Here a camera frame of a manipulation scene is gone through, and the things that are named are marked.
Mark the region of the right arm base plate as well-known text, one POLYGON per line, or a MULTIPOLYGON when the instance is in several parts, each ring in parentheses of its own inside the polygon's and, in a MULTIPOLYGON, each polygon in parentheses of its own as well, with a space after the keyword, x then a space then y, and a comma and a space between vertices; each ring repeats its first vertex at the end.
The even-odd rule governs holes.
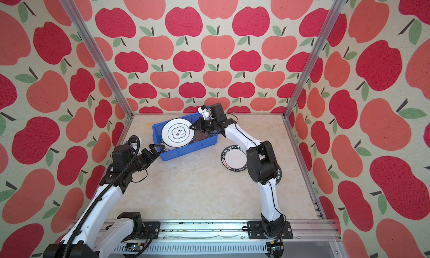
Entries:
POLYGON ((293 232, 289 222, 274 221, 249 221, 246 226, 243 226, 243 231, 248 233, 251 240, 292 240, 293 232))

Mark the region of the clear glass plate top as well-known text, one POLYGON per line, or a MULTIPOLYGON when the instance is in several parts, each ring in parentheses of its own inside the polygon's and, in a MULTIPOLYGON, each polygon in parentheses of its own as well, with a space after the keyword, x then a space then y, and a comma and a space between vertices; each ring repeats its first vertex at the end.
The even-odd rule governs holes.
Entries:
POLYGON ((200 142, 200 141, 203 141, 203 140, 206 140, 209 138, 214 138, 214 137, 215 137, 215 135, 213 135, 211 133, 196 131, 194 133, 193 143, 197 143, 197 142, 200 142))

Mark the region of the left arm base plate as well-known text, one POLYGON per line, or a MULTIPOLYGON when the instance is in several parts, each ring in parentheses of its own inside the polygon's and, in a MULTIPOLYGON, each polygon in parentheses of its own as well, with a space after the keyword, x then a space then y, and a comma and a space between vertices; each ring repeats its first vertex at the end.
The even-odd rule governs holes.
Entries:
POLYGON ((142 234, 151 234, 153 240, 157 240, 159 237, 161 222, 156 221, 143 221, 142 234))

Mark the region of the blue plastic bin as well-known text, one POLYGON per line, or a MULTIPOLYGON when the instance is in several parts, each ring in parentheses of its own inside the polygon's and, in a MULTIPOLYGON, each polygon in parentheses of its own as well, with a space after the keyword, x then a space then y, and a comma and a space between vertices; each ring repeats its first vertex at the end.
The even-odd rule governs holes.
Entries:
POLYGON ((193 113, 152 126, 154 143, 164 145, 160 154, 163 161, 172 160, 217 144, 217 135, 189 129, 200 117, 201 114, 193 113))

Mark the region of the white plate black pattern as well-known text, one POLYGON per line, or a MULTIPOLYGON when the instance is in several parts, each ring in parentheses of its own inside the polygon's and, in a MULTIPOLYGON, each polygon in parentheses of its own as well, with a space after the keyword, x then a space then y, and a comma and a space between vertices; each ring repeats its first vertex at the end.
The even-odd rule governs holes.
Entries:
POLYGON ((161 130, 161 140, 168 150, 182 148, 189 145, 194 138, 194 130, 189 127, 189 120, 177 118, 168 121, 161 130))

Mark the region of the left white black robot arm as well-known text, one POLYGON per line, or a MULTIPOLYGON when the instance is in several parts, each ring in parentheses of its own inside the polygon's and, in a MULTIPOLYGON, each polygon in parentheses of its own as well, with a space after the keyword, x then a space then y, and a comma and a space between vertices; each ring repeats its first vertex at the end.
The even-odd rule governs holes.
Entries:
POLYGON ((139 212, 125 212, 107 231, 101 232, 101 229, 116 202, 132 183, 133 174, 148 169, 163 149, 160 144, 150 144, 148 148, 141 149, 137 136, 115 147, 112 163, 90 205, 60 243, 47 247, 43 257, 107 258, 126 238, 143 233, 139 212))

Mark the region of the green rim plate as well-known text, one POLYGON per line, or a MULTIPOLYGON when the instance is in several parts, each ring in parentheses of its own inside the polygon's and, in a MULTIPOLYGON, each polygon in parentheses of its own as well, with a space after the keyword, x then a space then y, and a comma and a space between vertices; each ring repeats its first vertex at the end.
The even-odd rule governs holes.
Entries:
POLYGON ((242 172, 247 169, 246 153, 238 145, 226 147, 221 153, 221 162, 232 172, 242 172))
POLYGON ((276 176, 276 182, 275 184, 278 185, 282 179, 282 170, 279 168, 277 169, 277 176, 276 176))

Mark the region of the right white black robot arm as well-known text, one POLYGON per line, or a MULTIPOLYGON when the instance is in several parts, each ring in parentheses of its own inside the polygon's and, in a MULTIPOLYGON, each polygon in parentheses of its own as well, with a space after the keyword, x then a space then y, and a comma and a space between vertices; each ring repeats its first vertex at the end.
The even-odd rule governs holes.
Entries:
POLYGON ((262 198, 262 227, 268 238, 280 238, 286 224, 277 201, 276 179, 279 164, 269 141, 260 141, 244 131, 235 120, 218 122, 200 117, 190 125, 194 131, 221 134, 233 141, 246 153, 247 171, 256 182, 262 198))

